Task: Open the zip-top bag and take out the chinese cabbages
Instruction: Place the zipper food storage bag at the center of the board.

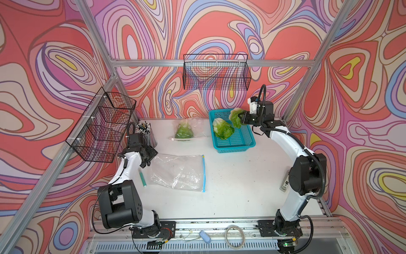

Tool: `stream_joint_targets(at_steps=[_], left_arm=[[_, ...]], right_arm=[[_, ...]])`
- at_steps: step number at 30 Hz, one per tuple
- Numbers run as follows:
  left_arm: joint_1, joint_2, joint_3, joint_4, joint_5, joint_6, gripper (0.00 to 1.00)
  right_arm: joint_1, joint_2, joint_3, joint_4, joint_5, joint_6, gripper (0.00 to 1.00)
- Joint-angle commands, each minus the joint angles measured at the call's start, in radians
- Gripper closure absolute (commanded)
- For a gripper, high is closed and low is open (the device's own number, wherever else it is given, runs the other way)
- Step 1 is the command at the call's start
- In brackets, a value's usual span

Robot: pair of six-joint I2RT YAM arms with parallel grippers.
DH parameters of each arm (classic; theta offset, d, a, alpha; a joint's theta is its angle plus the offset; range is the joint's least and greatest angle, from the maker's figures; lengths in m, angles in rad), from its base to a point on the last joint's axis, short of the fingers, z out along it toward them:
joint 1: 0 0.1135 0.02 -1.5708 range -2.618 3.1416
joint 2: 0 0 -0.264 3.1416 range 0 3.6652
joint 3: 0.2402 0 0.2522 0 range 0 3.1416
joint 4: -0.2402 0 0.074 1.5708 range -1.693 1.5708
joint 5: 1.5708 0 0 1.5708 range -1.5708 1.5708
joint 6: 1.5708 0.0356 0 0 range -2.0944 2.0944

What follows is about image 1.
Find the clear zip-top bag blue seal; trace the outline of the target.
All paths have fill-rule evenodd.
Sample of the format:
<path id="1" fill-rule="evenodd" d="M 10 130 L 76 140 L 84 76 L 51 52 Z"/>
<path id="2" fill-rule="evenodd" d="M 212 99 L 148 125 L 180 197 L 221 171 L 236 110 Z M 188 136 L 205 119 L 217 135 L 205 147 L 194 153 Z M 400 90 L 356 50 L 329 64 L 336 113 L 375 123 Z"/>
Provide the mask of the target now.
<path id="1" fill-rule="evenodd" d="M 205 156 L 159 154 L 151 162 L 149 180 L 153 184 L 183 191 L 206 191 Z"/>

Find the small green cabbage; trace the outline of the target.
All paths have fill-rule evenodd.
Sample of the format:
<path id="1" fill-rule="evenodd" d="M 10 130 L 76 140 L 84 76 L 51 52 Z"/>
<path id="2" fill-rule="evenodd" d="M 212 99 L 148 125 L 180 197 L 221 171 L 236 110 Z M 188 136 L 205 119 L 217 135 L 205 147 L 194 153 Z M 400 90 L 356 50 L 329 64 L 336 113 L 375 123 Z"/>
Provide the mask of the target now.
<path id="1" fill-rule="evenodd" d="M 174 137 L 176 139 L 189 139 L 194 137 L 193 130 L 187 119 L 179 122 Z"/>

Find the small clear bag pink seal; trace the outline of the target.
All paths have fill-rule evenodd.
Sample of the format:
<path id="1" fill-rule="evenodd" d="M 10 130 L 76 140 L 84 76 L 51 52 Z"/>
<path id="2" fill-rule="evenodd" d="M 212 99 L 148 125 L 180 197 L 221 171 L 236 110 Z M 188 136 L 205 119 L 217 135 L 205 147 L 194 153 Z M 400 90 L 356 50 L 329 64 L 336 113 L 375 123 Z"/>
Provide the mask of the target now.
<path id="1" fill-rule="evenodd" d="M 210 131 L 205 119 L 193 117 L 173 122 L 172 141 L 192 141 L 209 136 Z"/>

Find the chinese cabbage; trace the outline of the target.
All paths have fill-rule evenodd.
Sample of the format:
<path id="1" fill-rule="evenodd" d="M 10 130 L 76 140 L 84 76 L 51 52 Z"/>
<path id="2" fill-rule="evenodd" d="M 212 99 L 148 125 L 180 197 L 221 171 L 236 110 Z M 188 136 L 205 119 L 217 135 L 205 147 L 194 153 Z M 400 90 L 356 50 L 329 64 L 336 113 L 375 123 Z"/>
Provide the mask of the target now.
<path id="1" fill-rule="evenodd" d="M 221 140 L 227 140 L 234 134 L 235 129 L 224 119 L 215 118 L 213 120 L 213 132 L 215 136 L 220 138 Z"/>
<path id="2" fill-rule="evenodd" d="M 241 108 L 235 108 L 230 111 L 229 120 L 231 121 L 234 128 L 240 129 L 242 127 L 240 114 L 244 114 L 245 111 Z"/>

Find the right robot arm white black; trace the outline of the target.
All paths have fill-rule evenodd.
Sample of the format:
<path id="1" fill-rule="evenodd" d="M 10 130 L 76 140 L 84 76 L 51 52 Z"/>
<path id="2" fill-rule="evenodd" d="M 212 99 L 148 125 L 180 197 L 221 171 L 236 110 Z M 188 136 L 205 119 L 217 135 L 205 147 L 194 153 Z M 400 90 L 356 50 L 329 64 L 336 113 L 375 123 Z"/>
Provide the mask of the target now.
<path id="1" fill-rule="evenodd" d="M 291 190 L 277 210 L 273 229 L 278 236 L 288 236 L 299 228 L 300 216 L 309 200 L 320 199 L 326 187 L 326 157 L 314 153 L 296 138 L 273 114 L 273 103 L 254 96 L 248 99 L 249 110 L 239 114 L 243 124 L 259 127 L 294 161 L 288 173 Z"/>

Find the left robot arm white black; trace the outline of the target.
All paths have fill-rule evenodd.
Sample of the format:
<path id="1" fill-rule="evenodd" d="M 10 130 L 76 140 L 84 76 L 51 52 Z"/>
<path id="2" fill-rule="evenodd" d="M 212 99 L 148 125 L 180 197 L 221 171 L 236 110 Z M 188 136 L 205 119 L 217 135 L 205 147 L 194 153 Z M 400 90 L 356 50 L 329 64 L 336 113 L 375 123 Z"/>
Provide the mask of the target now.
<path id="1" fill-rule="evenodd" d="M 101 220 L 106 229 L 132 225 L 140 230 L 160 229 L 159 216 L 154 210 L 145 210 L 133 178 L 139 169 L 151 165 L 158 152 L 148 145 L 140 133 L 129 134 L 126 148 L 119 153 L 121 162 L 113 179 L 99 188 L 97 202 Z"/>

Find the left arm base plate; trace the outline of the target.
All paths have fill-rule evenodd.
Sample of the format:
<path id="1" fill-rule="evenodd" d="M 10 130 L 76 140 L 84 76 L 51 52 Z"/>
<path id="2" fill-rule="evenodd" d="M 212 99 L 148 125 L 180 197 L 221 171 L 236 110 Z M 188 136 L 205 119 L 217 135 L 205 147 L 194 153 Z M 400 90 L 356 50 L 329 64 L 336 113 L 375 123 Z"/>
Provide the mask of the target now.
<path id="1" fill-rule="evenodd" d="M 144 229 L 134 228 L 132 238 L 170 240 L 175 237 L 176 224 L 176 221 L 163 221 L 160 222 L 160 226 L 153 225 Z"/>

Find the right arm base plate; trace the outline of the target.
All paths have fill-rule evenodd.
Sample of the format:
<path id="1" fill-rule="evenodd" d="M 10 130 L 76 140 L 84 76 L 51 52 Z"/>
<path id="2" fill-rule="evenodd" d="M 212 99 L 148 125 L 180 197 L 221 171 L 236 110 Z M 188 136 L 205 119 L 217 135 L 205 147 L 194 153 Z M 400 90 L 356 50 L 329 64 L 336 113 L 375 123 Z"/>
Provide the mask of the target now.
<path id="1" fill-rule="evenodd" d="M 277 218 L 276 220 L 259 220 L 256 226 L 261 237 L 302 237 L 302 229 L 299 224 L 300 220 L 284 221 Z"/>

